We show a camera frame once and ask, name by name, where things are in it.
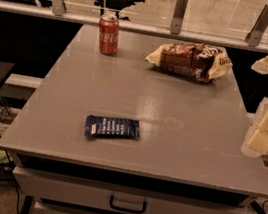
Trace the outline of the brown chip bag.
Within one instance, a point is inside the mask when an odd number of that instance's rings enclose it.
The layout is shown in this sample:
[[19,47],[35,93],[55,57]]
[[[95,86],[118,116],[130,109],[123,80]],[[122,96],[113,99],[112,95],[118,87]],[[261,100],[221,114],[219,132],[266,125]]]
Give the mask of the brown chip bag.
[[163,44],[146,56],[146,60],[168,72],[203,84],[216,81],[232,67],[225,51],[205,43]]

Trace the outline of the blue RXBAR blueberry wrapper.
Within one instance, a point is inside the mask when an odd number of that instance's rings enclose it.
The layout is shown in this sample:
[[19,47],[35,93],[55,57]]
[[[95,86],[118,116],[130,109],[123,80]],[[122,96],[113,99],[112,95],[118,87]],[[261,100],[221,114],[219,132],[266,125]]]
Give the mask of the blue RXBAR blueberry wrapper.
[[90,138],[109,137],[138,140],[140,136],[139,124],[140,122],[136,120],[88,115],[85,119],[84,135]]

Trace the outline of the grey drawer cabinet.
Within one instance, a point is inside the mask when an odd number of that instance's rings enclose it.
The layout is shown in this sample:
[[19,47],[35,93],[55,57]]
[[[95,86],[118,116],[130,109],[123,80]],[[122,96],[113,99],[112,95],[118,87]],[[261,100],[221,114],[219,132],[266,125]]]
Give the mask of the grey drawer cabinet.
[[[241,144],[249,126],[233,75],[203,85],[154,70],[161,39],[120,33],[117,54],[83,26],[0,139],[37,214],[246,214],[268,198],[260,159]],[[86,137],[88,115],[139,121],[138,140]]]

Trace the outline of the red Coca-Cola can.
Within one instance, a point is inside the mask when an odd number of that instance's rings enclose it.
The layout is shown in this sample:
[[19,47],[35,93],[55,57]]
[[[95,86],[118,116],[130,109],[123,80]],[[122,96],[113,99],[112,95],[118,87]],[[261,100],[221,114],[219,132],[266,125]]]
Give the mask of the red Coca-Cola can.
[[104,14],[99,20],[99,47],[104,55],[116,54],[119,21],[113,14]]

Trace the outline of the right metal bracket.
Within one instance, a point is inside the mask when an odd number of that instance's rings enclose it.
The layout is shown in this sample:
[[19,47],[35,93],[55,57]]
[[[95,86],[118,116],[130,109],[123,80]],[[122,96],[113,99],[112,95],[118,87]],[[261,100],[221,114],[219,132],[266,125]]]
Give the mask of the right metal bracket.
[[261,42],[264,32],[268,27],[268,5],[263,7],[263,10],[259,14],[253,28],[249,31],[245,37],[245,41],[251,47],[256,47]]

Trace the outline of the middle metal bracket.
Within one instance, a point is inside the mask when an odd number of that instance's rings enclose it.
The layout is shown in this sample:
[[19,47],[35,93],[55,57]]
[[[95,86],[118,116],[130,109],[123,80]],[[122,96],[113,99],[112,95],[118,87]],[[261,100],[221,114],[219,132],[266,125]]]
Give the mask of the middle metal bracket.
[[186,12],[188,0],[176,0],[173,17],[170,23],[170,33],[178,35],[183,25],[183,18]]

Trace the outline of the grey rail ledge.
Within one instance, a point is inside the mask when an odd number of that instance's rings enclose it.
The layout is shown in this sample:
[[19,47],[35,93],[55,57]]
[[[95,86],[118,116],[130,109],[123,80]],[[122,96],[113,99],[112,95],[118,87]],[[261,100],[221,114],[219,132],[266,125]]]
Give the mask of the grey rail ledge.
[[[87,16],[86,14],[74,13],[68,11],[62,15],[55,15],[54,12],[49,8],[11,3],[5,1],[0,1],[0,11],[36,16],[36,17],[44,17],[48,19],[80,23],[92,26],[99,24],[99,18],[93,15]],[[181,31],[178,35],[175,35],[171,34],[168,28],[137,24],[125,20],[120,21],[120,28],[123,29],[124,31],[168,37],[169,39],[174,40],[181,40],[187,42],[193,41],[193,42],[200,42],[212,45],[219,45],[231,48],[268,53],[268,44],[260,43],[256,47],[251,47],[250,45],[247,44],[245,40],[240,40],[239,38],[226,38],[226,37],[194,33],[188,31]]]

